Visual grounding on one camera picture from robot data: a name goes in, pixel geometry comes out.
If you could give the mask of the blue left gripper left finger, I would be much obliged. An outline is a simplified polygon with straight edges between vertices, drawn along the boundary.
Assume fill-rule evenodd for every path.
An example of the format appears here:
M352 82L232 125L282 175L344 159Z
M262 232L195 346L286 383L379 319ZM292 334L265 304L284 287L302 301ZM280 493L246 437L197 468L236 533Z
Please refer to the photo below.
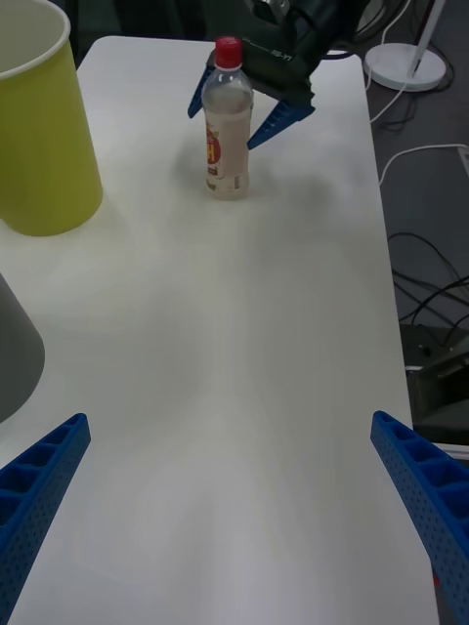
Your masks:
M1 624L11 617L90 441L87 416L78 413L1 469Z

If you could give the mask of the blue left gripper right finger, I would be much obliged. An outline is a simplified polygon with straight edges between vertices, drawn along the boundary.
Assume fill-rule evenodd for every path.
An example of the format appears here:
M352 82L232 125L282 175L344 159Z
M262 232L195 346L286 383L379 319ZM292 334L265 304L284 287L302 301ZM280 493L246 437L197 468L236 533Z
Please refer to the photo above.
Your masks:
M468 469L389 414L370 439L419 535L458 624L469 622Z

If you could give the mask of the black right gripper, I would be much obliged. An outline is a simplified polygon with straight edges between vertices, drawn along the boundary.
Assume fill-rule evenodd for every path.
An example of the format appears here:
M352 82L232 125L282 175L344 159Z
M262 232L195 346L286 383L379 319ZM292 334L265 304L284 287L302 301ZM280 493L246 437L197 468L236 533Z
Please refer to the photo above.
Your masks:
M302 9L250 9L241 25L245 73L255 90L280 101L247 142L252 150L315 112L310 75L320 57L311 54L319 31ZM203 88L214 70L212 51L192 95L189 118L202 109Z

